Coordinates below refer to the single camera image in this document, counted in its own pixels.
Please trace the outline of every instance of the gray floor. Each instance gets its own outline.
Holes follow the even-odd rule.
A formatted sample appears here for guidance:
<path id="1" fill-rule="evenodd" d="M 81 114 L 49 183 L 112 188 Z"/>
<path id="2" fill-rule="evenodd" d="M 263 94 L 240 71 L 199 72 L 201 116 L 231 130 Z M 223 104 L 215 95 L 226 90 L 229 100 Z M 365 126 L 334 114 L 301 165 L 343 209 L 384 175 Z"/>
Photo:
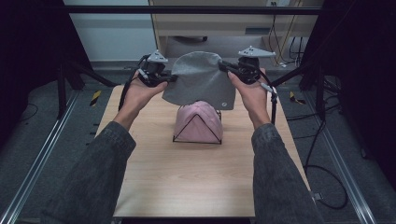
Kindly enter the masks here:
<path id="1" fill-rule="evenodd" d="M 177 57 L 198 50 L 216 52 L 223 60 L 236 62 L 237 51 L 250 45 L 265 49 L 260 37 L 210 36 L 206 42 L 202 42 L 200 38 L 172 37 L 168 41 L 165 54 L 170 60 L 167 68 L 172 67 L 172 63 Z M 261 66 L 267 69 L 270 79 L 276 79 L 295 68 L 294 63 L 288 64 L 286 68 L 274 66 L 269 59 L 261 59 Z M 128 73 L 120 71 L 121 67 L 115 66 L 110 70 L 103 70 L 98 67 L 98 73 L 112 81 L 122 83 L 126 80 Z M 20 218 L 38 217 L 45 201 L 58 188 L 65 174 L 78 160 L 80 152 L 94 137 L 97 124 L 100 123 L 105 111 L 111 89 L 91 78 L 84 76 L 84 79 L 86 80 L 86 87 L 80 93 L 76 107 L 66 123 L 61 137 L 49 155 L 35 187 L 22 208 Z M 291 91 L 299 100 L 307 100 L 306 96 L 314 93 L 313 91 L 300 92 L 298 81 L 299 77 L 296 77 L 277 89 L 280 103 L 287 117 L 313 113 L 309 105 L 300 105 L 290 101 Z M 102 94 L 96 106 L 90 106 L 90 101 L 96 91 L 102 91 Z M 29 96 L 29 103 L 33 105 L 28 106 L 21 119 L 33 116 L 19 123 L 12 137 L 0 151 L 0 213 L 2 214 L 17 193 L 56 121 L 58 109 L 56 83 L 49 83 L 32 91 Z M 338 100 L 333 97 L 328 100 L 327 106 L 336 104 L 338 104 Z M 327 113 L 326 128 L 332 134 L 332 138 L 346 160 L 347 166 L 356 179 L 377 223 L 396 223 L 396 192 L 382 175 L 375 161 L 366 160 L 361 156 L 361 146 L 357 143 L 344 116 L 339 113 L 339 109 L 342 108 L 335 108 Z M 311 117 L 289 121 L 289 126 L 293 137 L 296 138 L 295 144 L 302 162 L 304 162 L 313 141 L 313 137 L 305 136 L 315 134 L 318 123 L 314 117 Z M 321 165 L 337 174 L 329 156 L 323 133 L 318 136 L 310 164 Z M 323 195 L 324 202 L 334 206 L 343 202 L 344 194 L 340 185 L 327 173 L 318 169 L 308 169 L 308 180 L 312 190 Z M 318 209 L 327 223 L 360 223 L 351 202 L 348 202 L 346 207 L 340 210 L 334 210 L 318 203 Z"/>

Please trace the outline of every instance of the gray fabric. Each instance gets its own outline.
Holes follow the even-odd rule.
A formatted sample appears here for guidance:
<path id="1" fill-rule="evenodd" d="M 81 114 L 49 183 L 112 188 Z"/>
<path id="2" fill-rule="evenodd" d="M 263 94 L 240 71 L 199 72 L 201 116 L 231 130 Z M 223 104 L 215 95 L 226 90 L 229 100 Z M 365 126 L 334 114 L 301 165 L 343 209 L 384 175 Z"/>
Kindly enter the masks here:
<path id="1" fill-rule="evenodd" d="M 251 143 L 256 222 L 324 223 L 276 127 L 262 125 Z"/>
<path id="2" fill-rule="evenodd" d="M 172 68 L 177 81 L 169 83 L 163 99 L 174 105 L 205 101 L 217 110 L 232 110 L 235 87 L 225 72 L 219 70 L 218 54 L 195 51 L 181 56 Z"/>
<path id="3" fill-rule="evenodd" d="M 109 122 L 47 202 L 40 223 L 110 223 L 135 146 L 128 131 Z"/>
<path id="4" fill-rule="evenodd" d="M 323 223 L 275 126 L 262 125 L 251 142 L 255 154 L 256 222 Z M 126 162 L 135 146 L 134 139 L 122 126 L 110 122 L 49 200 L 41 214 L 41 223 L 110 223 Z"/>

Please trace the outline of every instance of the gray sleeve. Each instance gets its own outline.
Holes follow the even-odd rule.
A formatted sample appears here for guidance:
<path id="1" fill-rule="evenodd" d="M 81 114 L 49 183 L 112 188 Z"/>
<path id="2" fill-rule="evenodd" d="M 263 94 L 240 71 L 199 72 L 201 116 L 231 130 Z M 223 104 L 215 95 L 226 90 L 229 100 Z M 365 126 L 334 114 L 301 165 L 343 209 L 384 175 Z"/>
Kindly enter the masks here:
<path id="1" fill-rule="evenodd" d="M 276 127 L 264 124 L 251 142 L 253 194 L 257 223 L 323 223 Z"/>
<path id="2" fill-rule="evenodd" d="M 110 223 L 135 146 L 122 126 L 108 123 L 47 202 L 41 223 Z"/>

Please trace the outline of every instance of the tabletop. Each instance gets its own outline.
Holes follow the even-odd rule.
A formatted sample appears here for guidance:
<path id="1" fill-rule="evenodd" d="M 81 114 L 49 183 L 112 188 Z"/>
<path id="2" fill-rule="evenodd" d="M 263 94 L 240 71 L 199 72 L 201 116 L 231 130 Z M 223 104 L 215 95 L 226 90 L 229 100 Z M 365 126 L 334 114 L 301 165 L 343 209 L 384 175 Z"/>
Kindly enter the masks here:
<path id="1" fill-rule="evenodd" d="M 98 132 L 116 116 L 121 91 L 122 86 L 114 88 Z M 271 106 L 268 100 L 270 116 Z M 234 110 L 221 111 L 221 145 L 173 142 L 178 108 L 160 93 L 134 121 L 129 133 L 137 146 L 114 217 L 254 217 L 254 130 L 239 93 Z M 281 104 L 276 128 L 309 188 Z"/>

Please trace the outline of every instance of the floor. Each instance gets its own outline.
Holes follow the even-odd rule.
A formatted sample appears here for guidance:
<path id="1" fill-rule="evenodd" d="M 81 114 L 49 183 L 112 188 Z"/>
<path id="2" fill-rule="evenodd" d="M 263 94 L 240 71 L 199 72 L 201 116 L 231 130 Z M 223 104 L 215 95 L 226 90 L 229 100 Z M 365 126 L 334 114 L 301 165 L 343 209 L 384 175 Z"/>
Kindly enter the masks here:
<path id="1" fill-rule="evenodd" d="M 164 55 L 170 61 L 167 69 L 172 68 L 172 63 L 177 57 L 198 50 L 216 52 L 223 60 L 232 63 L 237 61 L 237 52 L 249 46 L 266 49 L 262 39 L 254 36 L 210 36 L 206 42 L 203 42 L 201 38 L 178 36 L 169 38 L 168 48 Z M 297 44 L 293 45 L 291 51 L 299 51 L 297 46 Z M 276 65 L 270 59 L 260 59 L 261 66 L 266 68 L 267 75 L 271 80 L 284 76 L 298 65 L 298 60 L 291 58 L 296 57 L 297 54 L 291 54 L 291 57 L 288 54 L 286 52 L 284 57 L 289 62 L 286 67 Z M 98 64 L 96 70 L 99 74 L 114 82 L 123 83 L 129 74 L 126 71 L 121 71 L 121 67 L 123 66 L 103 69 Z M 302 119 L 304 115 L 313 114 L 310 102 L 314 99 L 315 88 L 312 91 L 300 91 L 298 88 L 300 78 L 295 77 L 287 81 L 279 86 L 277 91 L 279 93 L 279 101 L 289 120 L 290 130 L 301 160 L 305 162 L 318 131 L 319 121 L 317 116 Z M 328 77 L 328 79 L 333 83 L 337 83 L 334 77 Z M 57 143 L 42 167 L 40 175 L 35 180 L 35 184 L 28 192 L 24 207 L 19 211 L 18 222 L 20 223 L 36 221 L 40 208 L 51 193 L 58 188 L 67 171 L 78 160 L 80 152 L 91 142 L 96 134 L 97 126 L 106 108 L 111 89 L 89 77 L 84 76 L 84 80 L 86 81 L 86 87 L 78 94 L 75 109 L 64 125 Z M 20 185 L 32 164 L 34 164 L 35 158 L 56 122 L 58 109 L 56 91 L 56 83 L 49 83 L 31 92 L 29 96 L 30 104 L 23 113 L 21 122 L 17 125 L 8 143 L 0 151 L 1 214 L 5 213 L 17 194 Z M 101 91 L 101 95 L 96 105 L 90 106 L 92 96 L 96 91 Z M 294 93 L 295 101 L 290 99 L 291 92 Z M 68 96 L 72 95 L 69 87 L 67 88 L 67 94 Z M 326 168 L 333 175 L 317 167 L 308 168 L 307 172 L 312 190 L 320 193 L 323 197 L 323 200 L 318 202 L 318 210 L 323 215 L 326 223 L 361 223 L 357 215 L 359 210 L 357 205 L 347 200 L 344 206 L 346 195 L 342 185 L 336 179 L 340 178 L 340 175 L 337 167 L 334 166 L 330 154 L 330 136 L 345 160 L 376 223 L 396 223 L 395 190 L 392 189 L 387 179 L 382 175 L 375 161 L 364 159 L 361 156 L 361 146 L 356 141 L 356 137 L 350 129 L 347 120 L 343 117 L 343 108 L 337 106 L 337 97 L 333 96 L 332 92 L 325 92 L 325 98 L 326 107 L 330 108 L 334 105 L 335 107 L 329 109 L 326 114 L 325 129 L 318 134 L 309 164 L 320 165 L 320 167 Z M 145 223 L 144 221 L 135 219 L 134 223 Z"/>

